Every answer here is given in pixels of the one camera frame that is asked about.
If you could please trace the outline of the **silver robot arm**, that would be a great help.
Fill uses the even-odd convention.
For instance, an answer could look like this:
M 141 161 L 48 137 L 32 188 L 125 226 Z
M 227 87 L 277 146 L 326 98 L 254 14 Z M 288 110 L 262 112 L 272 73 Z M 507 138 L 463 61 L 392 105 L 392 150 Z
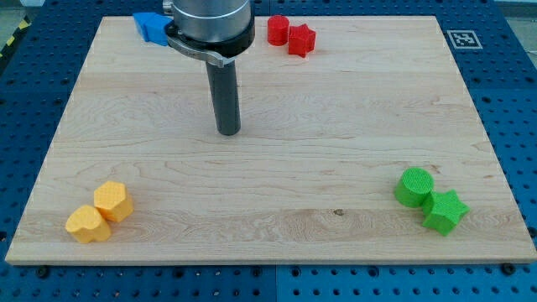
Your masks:
M 254 41 L 255 17 L 249 0 L 164 0 L 168 45 L 181 54 L 223 68 Z

